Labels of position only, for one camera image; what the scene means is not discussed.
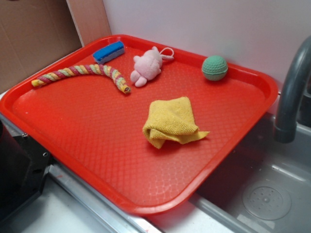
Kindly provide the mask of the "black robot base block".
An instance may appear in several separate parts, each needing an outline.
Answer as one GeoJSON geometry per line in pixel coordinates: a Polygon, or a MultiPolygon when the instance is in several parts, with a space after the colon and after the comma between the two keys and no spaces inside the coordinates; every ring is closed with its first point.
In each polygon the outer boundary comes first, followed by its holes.
{"type": "Polygon", "coordinates": [[[1,224],[42,194],[50,156],[32,137],[12,136],[0,124],[1,224]]]}

